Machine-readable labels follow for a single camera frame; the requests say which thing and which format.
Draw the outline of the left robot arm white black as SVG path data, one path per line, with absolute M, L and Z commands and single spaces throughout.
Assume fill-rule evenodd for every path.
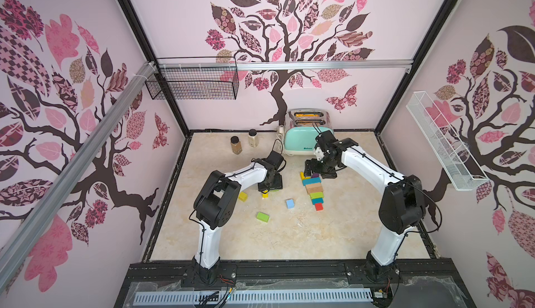
M 281 153 L 271 151 L 265 158 L 255 158 L 236 171 L 214 170 L 208 176 L 194 201 L 189 220 L 199 228 L 199 242 L 193 258 L 197 273 L 212 279 L 220 262 L 221 230 L 229 222 L 241 192 L 256 185 L 260 192 L 282 189 L 281 172 L 286 160 Z

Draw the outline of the long teal block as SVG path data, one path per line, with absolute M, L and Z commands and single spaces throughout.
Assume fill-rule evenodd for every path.
M 308 178 L 308 179 L 302 180 L 302 185 L 304 185 L 304 186 L 313 185 L 313 184 L 317 184 L 317 183 L 321 183 L 320 177 Z

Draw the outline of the natural wood plank block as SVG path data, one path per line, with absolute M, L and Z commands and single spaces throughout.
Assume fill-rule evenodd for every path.
M 307 186 L 307 193 L 309 195 L 313 193 L 318 193 L 318 192 L 323 192 L 323 188 L 321 186 L 316 186 L 316 187 L 312 187 L 311 185 Z

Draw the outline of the light blue cube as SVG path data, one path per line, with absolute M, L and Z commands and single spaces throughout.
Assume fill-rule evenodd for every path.
M 293 199 L 286 200 L 286 206 L 288 209 L 293 209 L 295 207 L 295 202 Z

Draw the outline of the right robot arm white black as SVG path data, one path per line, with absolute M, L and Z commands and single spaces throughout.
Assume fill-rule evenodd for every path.
M 380 163 L 354 140 L 336 139 L 331 131 L 318 134 L 314 155 L 305 161 L 305 176 L 337 178 L 339 170 L 351 169 L 382 194 L 378 217 L 383 227 L 365 264 L 366 276 L 377 282 L 394 268 L 405 238 L 425 216 L 422 183 L 414 175 L 405 176 Z

